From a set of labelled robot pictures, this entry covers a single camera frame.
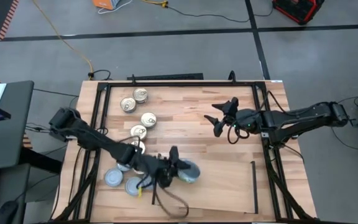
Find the gray floor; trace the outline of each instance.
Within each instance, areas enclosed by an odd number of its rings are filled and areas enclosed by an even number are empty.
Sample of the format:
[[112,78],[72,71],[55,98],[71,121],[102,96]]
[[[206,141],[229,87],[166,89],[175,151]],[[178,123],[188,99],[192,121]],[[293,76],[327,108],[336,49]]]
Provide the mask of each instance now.
[[[183,29],[248,28],[219,18],[183,17],[168,9],[134,0],[117,12],[98,15],[91,1],[39,0],[62,34],[97,34]],[[269,0],[252,0],[255,14],[270,11]],[[244,1],[171,0],[188,13],[215,13],[247,19]],[[297,26],[277,11],[257,17],[258,27]],[[310,26],[358,24],[358,1],[324,3]],[[21,1],[8,37],[53,35],[30,0]],[[318,101],[358,95],[358,30],[261,33],[270,76],[283,80],[291,108]],[[241,79],[263,79],[251,33],[69,40],[92,60],[95,69],[109,69],[122,80],[135,74],[162,75],[203,72],[205,79],[225,79],[230,70]],[[0,78],[3,82],[33,80],[36,88],[78,94],[86,80],[87,64],[59,40],[0,42]],[[34,92],[28,122],[47,124],[71,97]],[[358,115],[352,101],[344,102],[350,115]],[[358,147],[358,129],[337,129],[348,144]],[[50,151],[63,144],[44,134],[30,133],[34,149]],[[341,145],[329,128],[300,137],[311,192],[323,220],[358,223],[358,151]],[[51,154],[62,159],[63,151]],[[47,174],[33,169],[30,183]],[[27,194],[25,223],[45,221],[53,204],[56,179]]]

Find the wire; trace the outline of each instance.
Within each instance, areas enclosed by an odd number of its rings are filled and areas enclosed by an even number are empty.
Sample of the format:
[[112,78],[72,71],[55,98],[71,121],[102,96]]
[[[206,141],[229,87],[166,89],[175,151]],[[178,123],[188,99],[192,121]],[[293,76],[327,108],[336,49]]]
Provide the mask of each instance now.
[[97,72],[108,72],[108,73],[109,73],[109,75],[107,76],[107,78],[102,79],[102,80],[104,80],[104,81],[106,81],[106,80],[112,80],[112,79],[110,78],[111,72],[110,72],[109,70],[106,70],[106,69],[100,69],[100,70],[94,71],[94,72],[93,72],[93,74],[95,74],[95,73],[97,73]]
[[78,96],[74,96],[74,98],[70,101],[70,104],[68,105],[69,108],[71,108],[71,104],[74,102],[75,99],[77,99]]
[[72,94],[68,94],[68,93],[59,93],[59,92],[56,92],[56,91],[41,90],[41,89],[38,89],[38,88],[34,88],[33,90],[41,91],[41,92],[45,92],[45,93],[54,93],[54,94],[63,95],[63,96],[77,96],[77,95],[72,95]]
[[16,199],[15,199],[15,201],[16,201],[17,199],[19,199],[19,197],[21,197],[22,195],[24,195],[28,190],[30,190],[31,188],[35,187],[37,184],[41,183],[41,182],[44,181],[44,180],[47,180],[47,179],[50,179],[50,178],[56,177],[56,176],[57,176],[57,175],[51,175],[51,176],[49,176],[49,177],[46,177],[46,178],[44,178],[44,179],[38,181],[37,183],[35,183],[35,184],[33,184],[33,185],[31,185],[29,188],[25,189],[25,190],[23,191],[23,193],[21,193],[19,196],[17,196]]
[[101,8],[101,9],[99,9],[98,14],[105,14],[105,13],[109,13],[109,12],[115,12],[115,11],[117,11],[118,9],[120,9],[120,8],[122,8],[122,7],[126,6],[126,5],[128,5],[128,4],[131,3],[131,2],[132,2],[132,0],[130,0],[129,2],[127,2],[127,3],[125,3],[125,4],[121,5],[121,6],[119,6],[117,9],[110,10],[110,11],[106,11],[106,12],[101,12],[101,11],[104,9],[104,8]]
[[258,15],[258,14],[254,14],[254,16],[268,17],[268,16],[270,16],[270,15],[273,13],[273,9],[274,9],[274,7],[273,7],[273,4],[272,4],[272,9],[270,10],[270,12],[269,12],[267,15]]
[[78,152],[77,152],[77,157],[75,158],[74,169],[73,169],[73,178],[71,179],[70,195],[68,196],[68,202],[69,202],[69,203],[70,203],[70,200],[71,200],[71,194],[73,193],[75,169],[76,169],[76,167],[77,167],[78,158],[80,158],[81,149],[82,149],[82,147],[80,147],[80,149],[78,150]]
[[230,19],[230,18],[227,18],[226,16],[222,16],[222,15],[215,15],[215,14],[200,14],[200,15],[192,15],[192,14],[186,14],[186,13],[183,13],[181,11],[179,11],[178,9],[175,9],[173,7],[170,7],[170,6],[166,6],[166,8],[169,8],[181,15],[184,15],[184,16],[191,16],[191,17],[203,17],[203,16],[214,16],[214,17],[221,17],[221,18],[224,18],[224,19],[227,19],[229,21],[232,21],[232,22],[240,22],[240,23],[243,23],[243,22],[248,22],[249,21],[249,18],[245,21],[238,21],[238,20],[235,20],[235,19]]
[[303,163],[305,163],[305,160],[302,156],[302,154],[300,154],[298,151],[296,151],[295,149],[291,148],[290,146],[287,146],[286,144],[284,144],[284,146],[287,148],[287,149],[290,149],[291,151],[295,152],[296,154],[298,154],[299,157],[301,157]]
[[358,150],[358,147],[350,146],[350,145],[344,143],[344,142],[336,135],[336,133],[335,133],[335,131],[334,131],[334,128],[331,127],[331,130],[333,131],[335,138],[338,139],[338,141],[339,141],[340,143],[342,143],[344,146],[349,147],[349,148],[351,148],[351,149]]
[[59,34],[59,32],[57,31],[56,27],[53,25],[52,21],[49,19],[49,17],[44,13],[44,11],[41,9],[41,7],[38,5],[37,0],[32,0],[32,2],[35,4],[35,6],[37,7],[37,9],[42,13],[42,15],[44,16],[44,18],[48,21],[48,23],[50,24],[50,26],[52,27],[52,29],[55,31],[56,36],[63,41],[67,47],[69,47],[70,49],[72,49],[76,54],[78,54],[82,59],[84,59],[86,61],[86,63],[88,63],[89,65],[89,70],[91,72],[93,72],[93,66],[91,63],[91,60],[89,60],[88,58],[86,58],[86,56],[80,52],[79,50],[73,48],[67,41],[63,40],[61,35]]

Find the yellow cable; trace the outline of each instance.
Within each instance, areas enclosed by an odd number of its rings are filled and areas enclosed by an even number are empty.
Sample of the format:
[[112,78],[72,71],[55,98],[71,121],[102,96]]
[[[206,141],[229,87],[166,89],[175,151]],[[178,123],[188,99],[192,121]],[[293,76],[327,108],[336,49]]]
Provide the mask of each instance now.
[[168,5],[168,1],[162,1],[162,2],[155,2],[155,1],[148,1],[148,0],[142,0],[142,1],[150,4],[160,5],[161,7],[167,7]]
[[52,24],[52,22],[50,21],[49,17],[44,13],[44,11],[41,9],[41,7],[38,5],[37,0],[32,0],[32,2],[35,4],[35,6],[38,8],[38,10],[42,13],[42,15],[44,16],[44,18],[46,18],[46,20],[49,22],[50,26],[52,27],[52,29],[55,31],[57,37],[63,41],[70,49],[72,49],[76,54],[78,54],[79,56],[81,56],[81,58],[83,58],[89,65],[89,69],[91,70],[91,72],[93,72],[93,66],[92,63],[89,59],[87,59],[85,57],[85,55],[83,53],[81,53],[79,50],[73,48],[70,44],[68,44],[67,41],[63,40],[62,37],[60,36],[59,32],[56,30],[56,27]]

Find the wooden tabletop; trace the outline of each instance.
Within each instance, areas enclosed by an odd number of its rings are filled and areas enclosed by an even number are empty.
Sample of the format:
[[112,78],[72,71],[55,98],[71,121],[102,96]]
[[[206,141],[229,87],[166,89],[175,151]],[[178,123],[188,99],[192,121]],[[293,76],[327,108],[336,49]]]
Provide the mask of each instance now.
[[[92,117],[97,85],[98,82],[95,81],[83,82],[76,107],[82,119],[88,123]],[[266,82],[266,86],[284,109],[289,110],[283,83]],[[196,183],[185,184],[174,180],[171,187],[167,188],[189,204],[190,213],[184,219],[172,219],[164,213],[158,203],[151,204],[151,191],[145,190],[140,198],[128,195],[124,190],[125,182],[136,175],[131,170],[124,173],[124,180],[120,186],[115,188],[107,186],[104,175],[115,167],[116,162],[108,152],[102,151],[91,222],[268,222],[275,220],[260,136],[251,135],[249,139],[241,139],[237,144],[232,145],[227,142],[227,127],[222,136],[216,138],[213,134],[213,126],[203,118],[204,114],[208,114],[221,119],[223,116],[221,111],[214,109],[211,104],[224,103],[233,96],[239,99],[239,109],[254,109],[251,88],[246,86],[148,87],[146,88],[149,92],[148,102],[138,105],[133,113],[126,114],[119,103],[124,97],[131,96],[134,89],[134,87],[112,88],[106,120],[106,127],[109,129],[107,136],[115,140],[126,138],[129,136],[130,128],[140,124],[143,113],[154,113],[157,117],[157,125],[147,131],[147,138],[144,141],[145,153],[151,155],[161,153],[167,156],[171,146],[178,146],[180,157],[196,162],[201,169],[201,175]],[[101,97],[99,115],[103,108],[103,99],[104,93]],[[270,105],[272,110],[278,110],[273,100],[270,100]],[[288,145],[299,151],[297,141],[290,141]],[[72,141],[68,144],[54,217],[59,215],[68,204],[78,150],[79,146],[76,142]],[[285,148],[280,152],[289,191],[307,213],[316,216],[302,160]],[[76,166],[73,195],[78,187],[84,153],[84,150],[80,152]],[[256,164],[258,214],[254,213],[255,189],[252,185],[250,164],[252,161]],[[162,203],[172,213],[183,213],[182,205],[163,196],[163,192],[157,192],[161,195]],[[284,217],[282,195],[278,189],[277,192]],[[85,215],[87,197],[86,192],[81,204],[80,217]]]

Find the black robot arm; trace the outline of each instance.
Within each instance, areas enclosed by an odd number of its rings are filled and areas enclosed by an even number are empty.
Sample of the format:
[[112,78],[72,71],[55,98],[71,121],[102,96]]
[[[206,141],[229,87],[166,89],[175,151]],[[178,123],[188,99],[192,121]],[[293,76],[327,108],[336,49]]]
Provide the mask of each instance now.
[[[252,109],[238,110],[238,99],[220,105],[212,105],[223,112],[224,118],[219,121],[208,115],[214,125],[214,135],[219,137],[225,125],[233,127],[239,138],[248,138],[249,134],[268,134],[270,145],[275,147],[286,143],[290,138],[299,136],[322,126],[343,127],[349,117],[342,105],[336,102],[317,103],[308,108],[293,111],[261,111]],[[247,133],[240,135],[240,130]]]

